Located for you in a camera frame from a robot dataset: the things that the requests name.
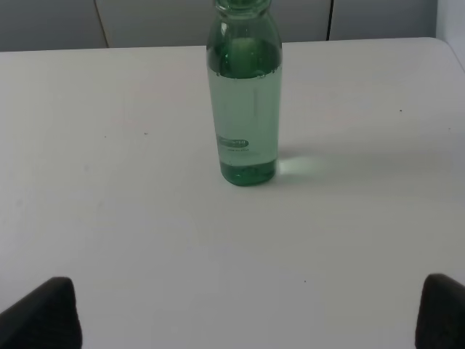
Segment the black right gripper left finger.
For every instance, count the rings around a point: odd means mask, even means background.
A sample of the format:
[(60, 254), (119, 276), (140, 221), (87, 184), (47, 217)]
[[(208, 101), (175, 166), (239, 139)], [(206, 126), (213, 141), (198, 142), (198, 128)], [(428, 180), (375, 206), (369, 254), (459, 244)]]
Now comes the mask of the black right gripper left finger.
[(3, 349), (81, 348), (73, 282), (53, 277), (1, 312)]

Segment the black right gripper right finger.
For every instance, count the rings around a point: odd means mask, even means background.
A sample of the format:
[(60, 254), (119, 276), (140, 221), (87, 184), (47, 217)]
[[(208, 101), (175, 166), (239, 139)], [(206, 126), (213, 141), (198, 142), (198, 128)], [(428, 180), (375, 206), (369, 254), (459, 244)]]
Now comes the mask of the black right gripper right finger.
[(427, 276), (415, 331), (417, 349), (464, 348), (464, 285), (444, 274)]

